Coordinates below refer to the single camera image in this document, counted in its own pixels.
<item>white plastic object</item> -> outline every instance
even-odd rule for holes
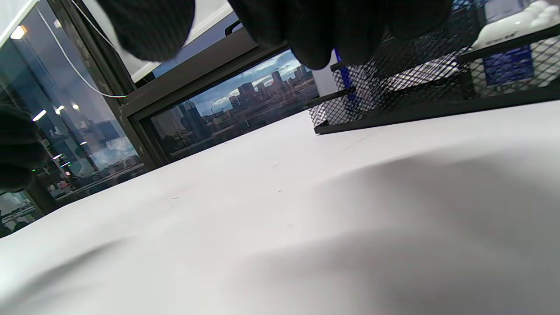
[[[558,6],[537,0],[517,14],[486,25],[474,42],[474,49],[482,49],[518,38],[560,23]]]

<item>black mesh organizer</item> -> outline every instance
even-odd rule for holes
[[[316,133],[560,99],[560,25],[480,50],[478,0],[419,39],[386,36],[372,61],[331,66],[340,91],[309,100]]]

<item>cloudy sky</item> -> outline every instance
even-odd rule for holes
[[[300,63],[293,54],[286,51],[193,97],[191,100],[195,102],[201,115],[212,114],[212,109],[214,112],[219,112],[222,109],[228,110],[231,108],[230,96],[238,95],[237,88],[242,84],[252,82],[253,86],[256,87],[258,83],[263,82],[265,86],[269,86],[272,83],[272,72],[280,72],[282,79],[287,80],[289,77],[295,76],[293,72],[299,66]]]
[[[156,77],[161,76],[179,63],[224,38],[225,34],[223,30],[235,21],[237,21],[235,14],[230,14],[185,46],[174,60],[162,63],[153,71],[153,74]],[[270,74],[274,71],[279,71],[282,79],[287,80],[289,77],[294,77],[293,72],[299,65],[300,63],[293,54],[287,51],[195,96],[191,100],[196,103],[201,115],[210,115],[212,114],[212,110],[214,110],[214,112],[219,112],[222,109],[228,110],[231,108],[229,97],[239,94],[237,88],[243,83],[252,82],[253,86],[256,87],[258,83],[264,82],[264,85],[268,86],[272,83]]]

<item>window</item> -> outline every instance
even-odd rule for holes
[[[0,238],[26,227],[42,216],[24,193],[0,194]]]
[[[176,161],[299,113],[318,95],[311,71],[285,51],[149,120]]]
[[[34,170],[61,205],[144,172],[143,164],[103,96],[65,59],[41,19],[55,32],[77,71],[96,86],[47,2],[21,23],[25,30],[0,47],[0,101],[30,113],[50,160]]]
[[[224,37],[226,37],[226,33],[225,33],[226,28],[232,25],[233,23],[235,23],[236,21],[237,21],[237,16],[235,15],[235,13],[228,15],[223,20],[221,20],[220,22],[212,26],[204,34],[197,37],[195,40],[193,40],[188,45],[183,47],[174,59],[166,62],[162,62],[150,74],[148,74],[140,81],[138,81],[136,83],[137,87],[141,87],[147,82],[150,82],[155,78],[160,77],[167,71],[178,66],[183,61],[188,60],[190,57],[200,53],[201,51],[210,47],[212,44],[215,44],[219,40],[223,39]],[[237,25],[234,28],[234,31],[241,27],[242,25]]]

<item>sky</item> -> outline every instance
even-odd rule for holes
[[[280,76],[285,81],[290,77],[294,77],[293,72],[299,67],[301,63],[293,56],[288,50],[271,59],[215,86],[193,98],[197,105],[198,112],[202,116],[219,112],[220,110],[231,109],[230,96],[239,95],[237,90],[244,83],[252,82],[256,88],[258,83],[263,82],[265,86],[272,83],[272,72],[280,72]]]

